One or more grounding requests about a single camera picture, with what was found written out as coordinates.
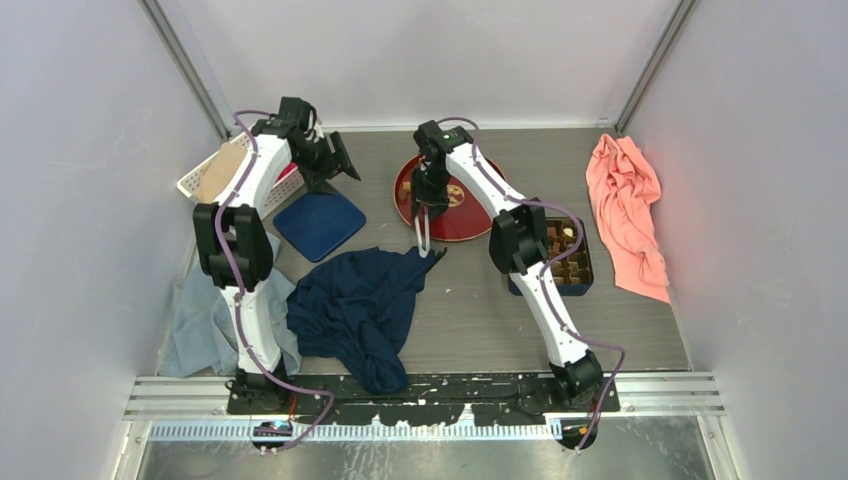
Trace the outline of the clear plastic metal tongs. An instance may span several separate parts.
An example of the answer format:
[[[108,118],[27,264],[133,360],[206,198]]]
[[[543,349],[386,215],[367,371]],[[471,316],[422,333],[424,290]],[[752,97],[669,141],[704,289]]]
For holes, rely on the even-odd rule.
[[[421,258],[427,258],[431,251],[429,210],[426,206],[419,209],[413,218],[416,233],[417,250]]]

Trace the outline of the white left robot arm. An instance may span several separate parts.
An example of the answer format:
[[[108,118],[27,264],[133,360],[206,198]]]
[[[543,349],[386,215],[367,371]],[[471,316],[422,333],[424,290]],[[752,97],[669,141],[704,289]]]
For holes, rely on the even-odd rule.
[[[266,202],[279,174],[294,164],[310,192],[325,193],[330,179],[359,179],[340,133],[323,132],[315,107],[299,97],[284,97],[276,112],[259,112],[253,126],[234,113],[249,142],[232,179],[212,201],[193,210],[202,271],[225,299],[237,338],[237,395],[252,393],[269,413],[285,409],[295,386],[286,376],[282,350],[272,329],[266,282],[273,250],[262,222]]]

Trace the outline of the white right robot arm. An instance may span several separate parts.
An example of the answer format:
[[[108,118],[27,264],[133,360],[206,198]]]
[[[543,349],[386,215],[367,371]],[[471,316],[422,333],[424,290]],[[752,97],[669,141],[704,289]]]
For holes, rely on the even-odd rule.
[[[419,253],[428,252],[430,224],[447,212],[448,185],[457,179],[491,221],[492,263],[519,287],[541,331],[558,403],[577,411],[603,398],[608,381],[602,366],[590,342],[577,333],[553,278],[544,204],[511,187],[461,126],[444,130],[430,120],[417,127],[413,139],[420,155],[411,174],[411,213]]]

